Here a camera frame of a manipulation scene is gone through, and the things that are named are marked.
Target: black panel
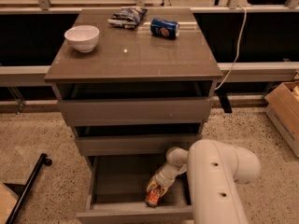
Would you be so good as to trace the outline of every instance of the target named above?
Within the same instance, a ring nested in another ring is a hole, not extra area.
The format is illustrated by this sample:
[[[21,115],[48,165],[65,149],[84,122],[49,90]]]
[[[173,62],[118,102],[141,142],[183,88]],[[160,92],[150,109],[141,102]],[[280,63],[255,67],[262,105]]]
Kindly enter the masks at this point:
[[[231,63],[243,21],[242,13],[194,14],[218,63]],[[299,13],[248,13],[238,61],[299,61]]]
[[[78,14],[0,15],[2,65],[50,65]]]

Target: blue can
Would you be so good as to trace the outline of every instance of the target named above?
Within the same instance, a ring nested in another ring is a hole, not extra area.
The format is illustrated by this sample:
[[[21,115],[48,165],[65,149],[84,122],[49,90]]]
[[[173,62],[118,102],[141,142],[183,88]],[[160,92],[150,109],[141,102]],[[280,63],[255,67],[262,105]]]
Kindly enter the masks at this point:
[[[155,18],[151,21],[150,30],[154,35],[175,39],[179,35],[179,24],[177,21]]]

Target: cardboard box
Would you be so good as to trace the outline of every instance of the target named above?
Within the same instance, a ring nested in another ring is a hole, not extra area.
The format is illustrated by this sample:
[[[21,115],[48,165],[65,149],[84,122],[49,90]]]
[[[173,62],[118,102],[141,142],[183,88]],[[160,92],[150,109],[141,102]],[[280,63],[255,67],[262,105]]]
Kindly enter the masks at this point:
[[[266,114],[299,157],[299,101],[292,94],[292,89],[299,82],[284,82],[278,85],[266,97]]]

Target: drawer front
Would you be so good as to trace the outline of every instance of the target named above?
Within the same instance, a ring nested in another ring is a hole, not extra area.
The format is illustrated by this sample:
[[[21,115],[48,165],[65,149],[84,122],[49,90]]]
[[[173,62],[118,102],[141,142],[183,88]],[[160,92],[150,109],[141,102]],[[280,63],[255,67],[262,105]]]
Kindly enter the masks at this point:
[[[77,217],[83,224],[136,223],[192,219],[186,175],[177,177],[159,201],[147,207],[146,186],[164,154],[95,157],[86,209]]]
[[[164,153],[173,146],[189,149],[201,134],[143,135],[103,138],[76,138],[83,156]]]
[[[207,120],[211,100],[61,101],[68,126],[195,123]]]

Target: speckled floor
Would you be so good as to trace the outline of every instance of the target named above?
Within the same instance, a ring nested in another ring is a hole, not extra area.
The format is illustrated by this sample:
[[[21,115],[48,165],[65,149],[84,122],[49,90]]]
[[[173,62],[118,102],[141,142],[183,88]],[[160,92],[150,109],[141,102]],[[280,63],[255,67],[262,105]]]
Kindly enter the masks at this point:
[[[91,172],[55,105],[45,106],[28,105],[15,115],[0,104],[0,181],[24,184],[40,154],[47,153],[53,164],[41,169],[16,223],[79,223],[76,213],[84,210]],[[299,159],[264,110],[233,107],[232,114],[225,114],[215,107],[203,137],[248,148],[260,158],[261,177],[237,186],[249,223],[297,224]]]

